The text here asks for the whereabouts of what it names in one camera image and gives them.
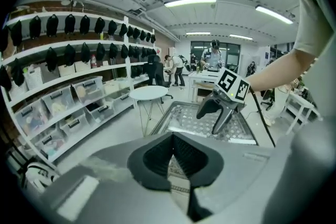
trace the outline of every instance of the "fluorescent light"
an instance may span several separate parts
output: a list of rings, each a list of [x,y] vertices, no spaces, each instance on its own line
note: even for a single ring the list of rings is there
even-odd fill
[[[253,40],[251,37],[244,37],[244,36],[238,36],[238,35],[230,35],[230,37],[237,37],[237,38],[242,38],[242,39],[247,39],[247,40]]]
[[[259,12],[263,12],[263,13],[266,13],[270,16],[273,16],[279,20],[282,20],[283,22],[285,22],[286,24],[292,24],[293,21],[291,21],[290,19],[286,18],[285,16],[282,16],[281,14],[279,13],[276,13],[274,12],[273,10],[269,9],[269,8],[265,8],[265,7],[262,7],[262,6],[256,6],[256,10],[259,11]]]
[[[176,0],[165,2],[164,5],[167,8],[187,5],[187,4],[198,4],[198,3],[215,3],[217,0]]]
[[[210,32],[188,32],[187,35],[210,35]]]

